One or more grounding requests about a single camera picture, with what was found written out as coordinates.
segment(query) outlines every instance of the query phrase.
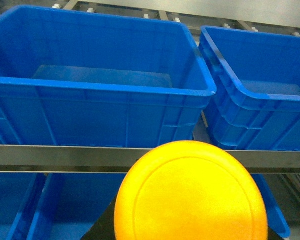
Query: black surface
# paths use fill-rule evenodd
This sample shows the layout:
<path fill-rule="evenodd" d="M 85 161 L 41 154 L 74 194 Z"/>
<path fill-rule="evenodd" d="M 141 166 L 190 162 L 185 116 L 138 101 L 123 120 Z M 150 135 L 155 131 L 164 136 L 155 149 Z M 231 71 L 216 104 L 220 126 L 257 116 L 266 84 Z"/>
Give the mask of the black surface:
<path fill-rule="evenodd" d="M 115 197 L 108 208 L 90 230 L 81 238 L 81 240 L 116 240 L 114 214 L 115 214 Z M 270 227 L 268 228 L 268 240 L 283 240 Z"/>

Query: round plastic lid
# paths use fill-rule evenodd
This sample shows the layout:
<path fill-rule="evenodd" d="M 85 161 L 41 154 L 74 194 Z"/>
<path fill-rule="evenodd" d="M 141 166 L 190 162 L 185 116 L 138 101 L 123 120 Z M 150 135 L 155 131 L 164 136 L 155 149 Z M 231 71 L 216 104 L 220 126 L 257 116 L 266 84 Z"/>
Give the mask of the round plastic lid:
<path fill-rule="evenodd" d="M 267 240 L 260 191 L 225 151 L 196 141 L 162 145 L 125 177 L 115 205 L 117 240 Z"/>

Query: plastic crate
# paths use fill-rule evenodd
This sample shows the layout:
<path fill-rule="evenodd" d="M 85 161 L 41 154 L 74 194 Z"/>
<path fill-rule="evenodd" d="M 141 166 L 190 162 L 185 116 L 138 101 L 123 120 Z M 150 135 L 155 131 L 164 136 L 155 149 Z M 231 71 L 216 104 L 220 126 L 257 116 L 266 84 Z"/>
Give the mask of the plastic crate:
<path fill-rule="evenodd" d="M 27 238 L 46 177 L 0 173 L 0 240 Z"/>
<path fill-rule="evenodd" d="M 0 16 L 0 144 L 188 140 L 215 92 L 183 24 L 33 6 Z"/>
<path fill-rule="evenodd" d="M 199 49 L 218 89 L 214 144 L 300 151 L 300 37 L 202 27 Z"/>
<path fill-rule="evenodd" d="M 287 221 L 278 206 L 278 203 L 269 188 L 266 179 L 261 174 L 252 174 L 252 177 L 259 187 L 266 208 L 268 225 L 280 237 L 288 238 L 291 235 Z"/>
<path fill-rule="evenodd" d="M 50 174 L 27 240 L 79 240 L 117 195 L 125 174 Z"/>

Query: metal rail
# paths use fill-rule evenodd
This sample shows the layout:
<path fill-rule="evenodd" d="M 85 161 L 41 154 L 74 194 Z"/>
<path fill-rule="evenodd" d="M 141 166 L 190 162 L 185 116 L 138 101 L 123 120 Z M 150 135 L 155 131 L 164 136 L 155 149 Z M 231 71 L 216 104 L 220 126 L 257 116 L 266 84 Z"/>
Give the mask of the metal rail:
<path fill-rule="evenodd" d="M 0 145 L 0 172 L 126 173 L 146 148 Z M 228 150 L 250 173 L 300 173 L 300 152 Z"/>

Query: metal rack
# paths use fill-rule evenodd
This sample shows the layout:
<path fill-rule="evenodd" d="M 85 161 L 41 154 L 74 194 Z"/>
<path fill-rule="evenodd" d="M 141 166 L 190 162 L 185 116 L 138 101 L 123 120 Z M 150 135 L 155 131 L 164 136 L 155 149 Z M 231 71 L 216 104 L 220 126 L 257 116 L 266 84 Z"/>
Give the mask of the metal rack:
<path fill-rule="evenodd" d="M 0 14 L 13 6 L 28 4 L 90 13 L 181 22 L 199 44 L 200 26 L 216 26 L 253 32 L 300 37 L 300 28 L 234 19 L 190 15 L 156 9 L 99 4 L 94 0 L 0 0 Z M 210 143 L 204 118 L 193 133 L 196 141 Z M 0 172 L 126 173 L 150 149 L 0 145 Z M 250 173 L 281 174 L 280 179 L 300 204 L 300 152 L 230 150 Z"/>

